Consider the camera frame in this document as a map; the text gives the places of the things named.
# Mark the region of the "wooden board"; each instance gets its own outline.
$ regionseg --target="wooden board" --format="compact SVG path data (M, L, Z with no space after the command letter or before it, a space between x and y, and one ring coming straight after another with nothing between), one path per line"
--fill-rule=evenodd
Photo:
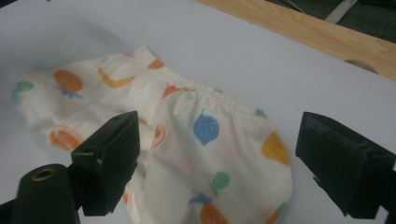
M318 49L343 61L365 63L396 80L396 44L263 0L198 0Z

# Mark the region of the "white fabric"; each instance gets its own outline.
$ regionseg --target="white fabric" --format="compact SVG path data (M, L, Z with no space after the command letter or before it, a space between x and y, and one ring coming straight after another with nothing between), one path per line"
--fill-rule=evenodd
M275 223L290 199L286 150L260 109L179 76L147 47L19 77L29 127L73 150L137 110L141 156L123 200L133 223Z

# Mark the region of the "wooden edge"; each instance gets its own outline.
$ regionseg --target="wooden edge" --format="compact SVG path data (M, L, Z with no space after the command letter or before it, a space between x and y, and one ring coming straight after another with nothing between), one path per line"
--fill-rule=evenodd
M386 40L264 0L198 0L198 2L260 25L343 61L357 66L368 65L379 75L396 80L396 44Z

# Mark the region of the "white table surface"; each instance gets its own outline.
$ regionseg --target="white table surface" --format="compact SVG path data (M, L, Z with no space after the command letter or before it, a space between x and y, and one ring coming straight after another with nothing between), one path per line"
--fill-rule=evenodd
M30 170L70 163L27 129L10 100L15 78L144 44L185 77L262 108L275 124L294 183L280 223L384 223L382 208L376 220L343 217L294 150L302 114L311 111L396 152L396 82L192 0L20 0L0 9L0 203L15 197ZM131 223L122 203L108 217L81 219Z

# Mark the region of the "metal grommet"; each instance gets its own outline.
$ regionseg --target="metal grommet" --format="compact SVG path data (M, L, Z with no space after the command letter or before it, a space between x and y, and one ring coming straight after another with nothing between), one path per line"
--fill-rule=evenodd
M42 181L42 180L52 177L53 175L55 175L55 173L56 173L56 170L53 168L39 170L39 171L35 172L35 174L32 176L32 179L34 181Z

